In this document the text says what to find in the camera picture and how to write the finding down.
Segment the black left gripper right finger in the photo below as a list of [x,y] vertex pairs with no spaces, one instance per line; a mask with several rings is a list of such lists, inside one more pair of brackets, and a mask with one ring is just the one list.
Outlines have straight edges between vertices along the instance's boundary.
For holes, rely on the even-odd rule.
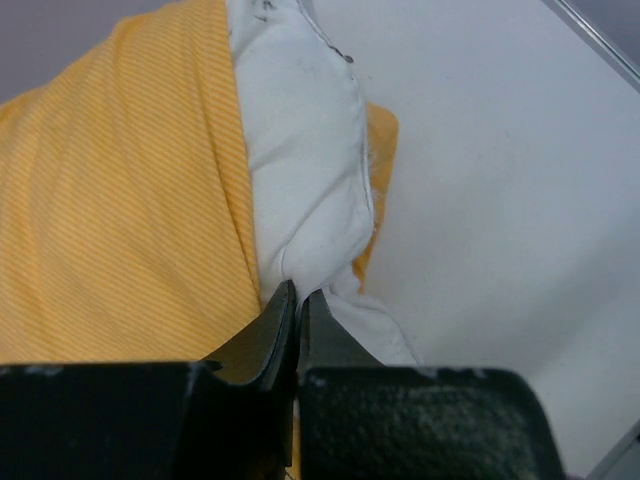
[[562,479],[544,410],[519,375],[492,368],[385,366],[332,315],[301,311],[304,479]]

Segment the yellow printed pillowcase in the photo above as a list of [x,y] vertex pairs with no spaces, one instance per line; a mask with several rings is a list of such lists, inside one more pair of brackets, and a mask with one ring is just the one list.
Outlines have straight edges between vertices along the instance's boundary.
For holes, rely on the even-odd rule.
[[[1,108],[1,369],[200,360],[264,310],[227,5],[122,20]],[[373,240],[398,140],[368,103]]]

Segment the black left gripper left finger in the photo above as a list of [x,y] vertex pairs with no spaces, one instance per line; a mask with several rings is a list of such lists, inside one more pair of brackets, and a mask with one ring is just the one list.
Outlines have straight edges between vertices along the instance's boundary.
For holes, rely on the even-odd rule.
[[292,461],[296,292],[196,361],[1,369],[5,479],[281,479]]

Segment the white pillow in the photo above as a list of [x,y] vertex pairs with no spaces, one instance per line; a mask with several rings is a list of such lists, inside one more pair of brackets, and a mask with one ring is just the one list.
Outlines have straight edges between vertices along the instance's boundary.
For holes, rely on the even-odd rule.
[[414,356],[398,324],[363,295],[355,260],[374,237],[366,104],[347,58],[304,1],[231,1],[231,57],[251,178],[260,297],[285,280],[321,291],[377,360]]

